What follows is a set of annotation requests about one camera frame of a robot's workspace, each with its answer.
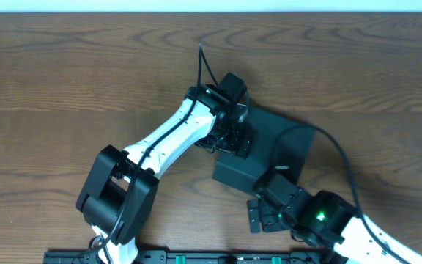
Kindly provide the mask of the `dark green box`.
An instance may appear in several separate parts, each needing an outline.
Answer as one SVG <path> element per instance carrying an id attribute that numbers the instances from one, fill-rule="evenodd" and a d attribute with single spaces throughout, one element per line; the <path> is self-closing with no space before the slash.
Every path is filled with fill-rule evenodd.
<path id="1" fill-rule="evenodd" d="M 221 152 L 213 180 L 247 194 L 256 181 L 276 166 L 285 166 L 289 180 L 296 184 L 314 139 L 314 131 L 300 123 L 259 107 L 251 107 L 244 127 L 252 133 L 246 159 Z"/>

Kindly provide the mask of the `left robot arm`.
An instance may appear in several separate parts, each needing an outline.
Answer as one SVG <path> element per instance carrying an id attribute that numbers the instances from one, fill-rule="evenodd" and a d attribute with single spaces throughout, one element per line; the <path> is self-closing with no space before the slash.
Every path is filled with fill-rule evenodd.
<path id="1" fill-rule="evenodd" d="M 97 234 L 91 250 L 102 263 L 132 263 L 134 239 L 149 218 L 164 172 L 191 146 L 247 158 L 251 133 L 241 125 L 248 107 L 244 84 L 191 87 L 178 110 L 139 142 L 119 150 L 112 145 L 96 156 L 76 201 Z"/>

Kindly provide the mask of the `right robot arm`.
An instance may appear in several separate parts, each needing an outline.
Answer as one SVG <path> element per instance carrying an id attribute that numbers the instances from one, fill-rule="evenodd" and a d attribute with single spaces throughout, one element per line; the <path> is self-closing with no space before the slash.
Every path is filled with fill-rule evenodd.
<path id="1" fill-rule="evenodd" d="M 331 192 L 261 192 L 247 201 L 247 207 L 252 233 L 288 230 L 294 238 L 345 257 L 348 263 L 422 263 L 422 255 Z"/>

